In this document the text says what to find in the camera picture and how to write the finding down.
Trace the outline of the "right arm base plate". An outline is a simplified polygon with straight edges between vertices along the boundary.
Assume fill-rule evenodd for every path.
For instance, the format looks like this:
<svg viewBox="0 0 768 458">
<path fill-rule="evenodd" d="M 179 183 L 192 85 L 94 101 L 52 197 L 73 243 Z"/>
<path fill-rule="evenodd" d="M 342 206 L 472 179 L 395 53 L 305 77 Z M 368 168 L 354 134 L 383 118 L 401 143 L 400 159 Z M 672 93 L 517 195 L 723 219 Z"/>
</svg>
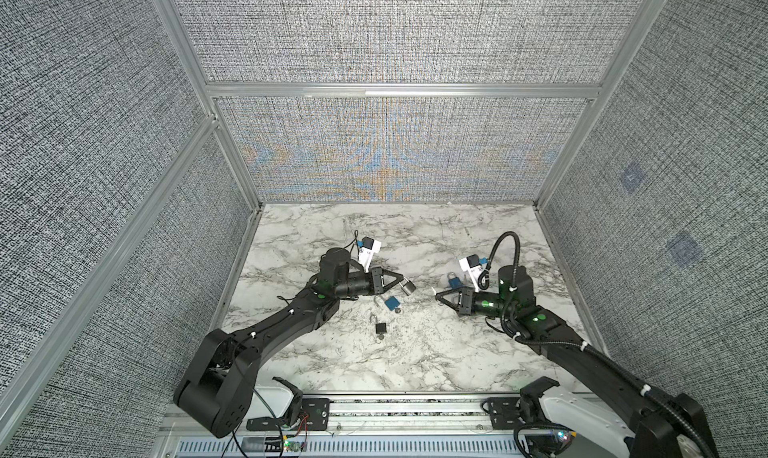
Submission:
<svg viewBox="0 0 768 458">
<path fill-rule="evenodd" d="M 489 416 L 494 430 L 567 430 L 545 416 L 537 398 L 491 397 L 481 403 L 481 409 Z"/>
</svg>

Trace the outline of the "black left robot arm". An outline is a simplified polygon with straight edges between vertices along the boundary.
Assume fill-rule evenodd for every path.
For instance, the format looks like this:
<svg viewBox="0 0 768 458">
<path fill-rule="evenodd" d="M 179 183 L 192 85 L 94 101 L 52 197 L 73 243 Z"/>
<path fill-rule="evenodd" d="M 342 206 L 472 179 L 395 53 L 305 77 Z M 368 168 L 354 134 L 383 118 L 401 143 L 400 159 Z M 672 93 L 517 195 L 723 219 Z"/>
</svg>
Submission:
<svg viewBox="0 0 768 458">
<path fill-rule="evenodd" d="M 177 385 L 173 403 L 217 438 L 235 430 L 249 410 L 258 373 L 275 353 L 323 326 L 343 300 L 384 295 L 405 276 L 366 267 L 344 248 L 330 248 L 319 271 L 283 309 L 233 332 L 210 331 Z"/>
</svg>

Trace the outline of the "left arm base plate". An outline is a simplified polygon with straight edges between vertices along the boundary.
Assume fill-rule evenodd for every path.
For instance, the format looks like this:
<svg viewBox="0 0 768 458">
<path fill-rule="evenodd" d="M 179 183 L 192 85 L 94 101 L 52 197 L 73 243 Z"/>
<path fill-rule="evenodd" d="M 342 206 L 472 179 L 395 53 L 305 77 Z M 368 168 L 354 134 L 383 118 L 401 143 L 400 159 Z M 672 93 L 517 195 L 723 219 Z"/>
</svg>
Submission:
<svg viewBox="0 0 768 458">
<path fill-rule="evenodd" d="M 263 416 L 245 419 L 247 431 L 276 431 L 277 425 L 285 431 L 297 430 L 302 424 L 309 431 L 326 431 L 330 418 L 331 400 L 327 398 L 303 398 L 300 405 L 290 405 L 280 417 L 273 418 L 268 412 Z"/>
</svg>

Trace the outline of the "blue padlock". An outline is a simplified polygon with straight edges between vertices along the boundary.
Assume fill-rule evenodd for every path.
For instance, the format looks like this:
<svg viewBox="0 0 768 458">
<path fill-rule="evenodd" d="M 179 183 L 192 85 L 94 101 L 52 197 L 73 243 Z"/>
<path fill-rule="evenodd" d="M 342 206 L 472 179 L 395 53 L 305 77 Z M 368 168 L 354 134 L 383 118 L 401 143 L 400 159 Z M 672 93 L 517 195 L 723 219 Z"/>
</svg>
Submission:
<svg viewBox="0 0 768 458">
<path fill-rule="evenodd" d="M 374 302 L 377 305 L 381 305 L 385 307 L 387 310 L 394 312 L 394 313 L 401 313 L 401 303 L 395 296 L 390 296 L 388 298 L 383 298 L 382 296 L 376 296 L 374 298 Z"/>
<path fill-rule="evenodd" d="M 448 278 L 448 286 L 450 289 L 459 289 L 463 287 L 463 282 L 456 273 L 449 272 L 447 274 L 447 278 Z"/>
</svg>

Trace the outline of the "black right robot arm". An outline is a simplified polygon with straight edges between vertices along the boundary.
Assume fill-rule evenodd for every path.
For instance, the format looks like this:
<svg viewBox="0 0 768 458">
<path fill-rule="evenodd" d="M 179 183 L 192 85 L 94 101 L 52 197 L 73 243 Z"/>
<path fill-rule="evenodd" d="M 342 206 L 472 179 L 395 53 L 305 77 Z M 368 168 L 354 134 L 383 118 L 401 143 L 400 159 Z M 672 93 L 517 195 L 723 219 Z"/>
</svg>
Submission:
<svg viewBox="0 0 768 458">
<path fill-rule="evenodd" d="M 671 396 L 614 362 L 567 322 L 539 305 L 522 266 L 498 273 L 488 290 L 486 272 L 470 271 L 469 286 L 436 293 L 460 316 L 483 315 L 514 342 L 555 363 L 587 387 L 600 405 L 583 403 L 557 380 L 538 378 L 523 387 L 516 405 L 494 400 L 488 411 L 499 428 L 513 431 L 525 457 L 556 455 L 580 435 L 616 457 L 700 457 L 718 454 L 703 407 L 685 393 Z"/>
</svg>

